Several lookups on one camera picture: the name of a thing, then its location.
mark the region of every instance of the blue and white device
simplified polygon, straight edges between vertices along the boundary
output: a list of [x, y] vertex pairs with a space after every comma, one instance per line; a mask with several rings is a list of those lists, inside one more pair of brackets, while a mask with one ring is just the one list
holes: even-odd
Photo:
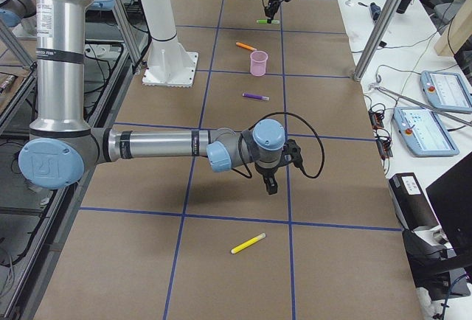
[[416, 156], [456, 156], [459, 149], [436, 113], [425, 108], [395, 108], [393, 113], [406, 146]]
[[460, 74], [424, 71], [421, 83], [428, 101], [435, 108], [472, 113], [472, 98]]

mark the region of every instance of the white table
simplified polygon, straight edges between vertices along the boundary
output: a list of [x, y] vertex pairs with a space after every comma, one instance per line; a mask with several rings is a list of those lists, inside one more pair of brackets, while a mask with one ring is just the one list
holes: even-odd
[[[364, 48], [374, 27], [374, 23], [370, 17], [369, 8], [359, 5], [358, 2], [364, 4], [375, 2], [383, 8], [385, 1], [386, 0], [338, 0], [346, 32], [350, 39], [351, 50], [353, 52], [361, 51]], [[414, 3], [409, 5], [409, 8], [404, 14], [395, 13], [382, 40], [387, 43], [387, 46], [412, 45], [418, 41], [427, 39], [435, 32], [436, 27], [432, 24], [427, 12], [418, 0], [414, 0]], [[421, 72], [423, 70], [441, 70], [454, 65], [456, 62], [453, 58], [439, 57], [436, 55], [434, 44], [439, 37], [440, 35], [436, 33], [432, 37], [431, 41], [427, 40], [413, 47], [378, 50], [361, 81], [364, 93], [369, 95], [374, 104], [381, 102], [387, 108], [393, 108], [395, 105], [394, 100], [381, 94], [377, 90], [369, 90], [370, 83], [375, 82], [375, 73], [380, 65], [386, 64], [395, 67], [396, 69], [416, 72]], [[356, 63], [360, 56], [361, 53], [353, 53], [354, 61]], [[458, 66], [448, 69], [447, 72], [460, 73], [464, 77], [464, 74]], [[404, 86], [404, 95], [417, 101], [428, 103], [421, 89], [420, 76], [416, 74], [396, 72], [385, 67], [380, 68], [379, 74], [382, 77], [381, 85], [385, 88], [400, 93]], [[369, 107], [370, 102], [368, 99], [366, 99], [366, 104]], [[412, 106], [412, 104], [401, 100], [399, 106]], [[472, 119], [471, 115], [457, 114], [457, 116], [469, 121]], [[389, 160], [390, 166], [389, 171], [386, 174], [387, 178], [392, 177], [396, 173], [413, 172], [417, 176], [421, 187], [425, 189], [445, 171], [472, 151], [472, 128], [467, 127], [459, 131], [451, 132], [451, 137], [460, 150], [458, 156], [438, 158], [415, 157], [406, 148], [403, 139], [400, 137], [397, 130], [392, 129], [392, 126], [390, 125], [391, 118], [392, 110], [387, 110], [383, 121], [386, 129], [388, 129], [392, 135], [392, 152], [394, 156]], [[458, 122], [446, 119], [445, 117], [441, 117], [441, 120], [447, 128], [461, 126]], [[421, 236], [428, 241], [432, 239], [431, 232], [422, 233]], [[441, 302], [435, 302], [437, 309], [440, 309], [439, 303]], [[450, 299], [448, 304], [450, 305], [450, 308], [446, 311], [447, 320], [469, 320], [471, 318], [472, 297]]]

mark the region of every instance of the white stand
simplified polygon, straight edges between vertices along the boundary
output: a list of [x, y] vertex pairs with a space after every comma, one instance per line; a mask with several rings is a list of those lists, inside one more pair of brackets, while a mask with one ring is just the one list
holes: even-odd
[[153, 37], [143, 84], [192, 86], [198, 53], [186, 52], [178, 42], [170, 0], [141, 0], [141, 2]]

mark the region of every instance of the purple marker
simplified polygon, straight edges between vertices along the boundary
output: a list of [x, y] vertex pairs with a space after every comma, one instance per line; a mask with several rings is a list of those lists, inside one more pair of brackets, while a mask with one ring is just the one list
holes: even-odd
[[265, 100], [268, 101], [268, 97], [263, 97], [262, 95], [256, 95], [256, 94], [250, 94], [250, 93], [243, 93], [244, 97], [249, 97], [251, 99], [257, 99], [257, 100]]

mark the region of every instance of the blue joint cap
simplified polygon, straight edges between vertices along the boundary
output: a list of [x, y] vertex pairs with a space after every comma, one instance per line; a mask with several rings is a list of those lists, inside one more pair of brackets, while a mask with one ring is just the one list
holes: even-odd
[[0, 9], [0, 19], [8, 27], [15, 27], [21, 22], [21, 18], [19, 16], [17, 16], [14, 12], [6, 9]]
[[87, 10], [112, 10], [114, 6], [115, 0], [97, 0]]
[[79, 180], [85, 170], [82, 157], [58, 139], [38, 138], [25, 144], [18, 157], [24, 177], [48, 189], [60, 189]]
[[262, 149], [279, 150], [285, 144], [285, 130], [275, 119], [263, 119], [254, 127], [252, 138]]
[[228, 171], [232, 168], [231, 157], [223, 143], [216, 141], [206, 146], [209, 164], [215, 173]]

